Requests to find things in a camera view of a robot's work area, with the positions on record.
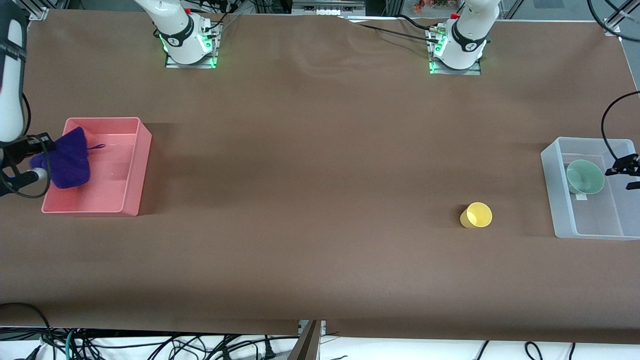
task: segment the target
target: brown table surface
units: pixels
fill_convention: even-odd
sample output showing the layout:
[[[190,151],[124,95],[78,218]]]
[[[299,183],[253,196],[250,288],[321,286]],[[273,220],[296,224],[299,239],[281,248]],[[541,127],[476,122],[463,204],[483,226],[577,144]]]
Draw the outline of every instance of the brown table surface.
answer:
[[[498,22],[482,76],[431,75],[421,42],[328,16],[244,16],[217,69],[164,69],[153,29],[32,25],[32,133],[135,116],[154,138],[141,216],[2,199],[3,302],[64,327],[640,341],[640,242],[556,238],[540,161],[634,89],[596,24]],[[639,111],[615,108],[610,136],[640,144]],[[474,201],[486,229],[458,222]]]

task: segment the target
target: pink plastic bin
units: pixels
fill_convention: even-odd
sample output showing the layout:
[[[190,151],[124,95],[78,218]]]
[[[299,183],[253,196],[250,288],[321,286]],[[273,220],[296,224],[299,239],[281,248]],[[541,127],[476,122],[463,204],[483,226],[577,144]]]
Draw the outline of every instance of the pink plastic bin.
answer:
[[[81,127],[89,150],[91,178],[71,189],[51,183],[43,213],[72,217],[134,217],[140,208],[151,133],[137,117],[71,118],[63,134]]]

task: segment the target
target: translucent storage box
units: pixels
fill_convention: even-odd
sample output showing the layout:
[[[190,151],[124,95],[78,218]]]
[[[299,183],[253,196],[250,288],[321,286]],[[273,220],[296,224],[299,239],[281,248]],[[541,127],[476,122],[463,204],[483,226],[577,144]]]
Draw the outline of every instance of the translucent storage box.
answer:
[[[619,158],[636,152],[631,140],[610,139],[609,143]],[[637,177],[606,176],[604,189],[586,195],[584,200],[569,192],[566,167],[572,161],[589,160],[603,173],[613,165],[614,159],[601,138],[558,138],[541,155],[557,237],[640,239],[640,190],[625,189],[627,183],[640,181]]]

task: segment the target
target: yellow plastic cup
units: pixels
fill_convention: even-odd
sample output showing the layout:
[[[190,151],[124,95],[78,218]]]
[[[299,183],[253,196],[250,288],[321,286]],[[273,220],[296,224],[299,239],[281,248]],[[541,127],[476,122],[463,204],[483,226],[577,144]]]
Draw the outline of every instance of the yellow plastic cup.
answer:
[[[491,223],[492,219],[491,209],[482,202],[474,202],[460,215],[460,223],[467,229],[485,227]]]

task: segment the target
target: purple cloth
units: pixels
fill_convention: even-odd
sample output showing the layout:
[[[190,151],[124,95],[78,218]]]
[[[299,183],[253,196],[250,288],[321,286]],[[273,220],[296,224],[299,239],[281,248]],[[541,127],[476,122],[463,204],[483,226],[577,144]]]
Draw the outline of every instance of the purple cloth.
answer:
[[[89,154],[84,130],[77,127],[56,141],[56,150],[49,152],[51,181],[60,189],[68,189],[89,181]],[[37,154],[29,162],[32,168],[47,168],[44,154]]]

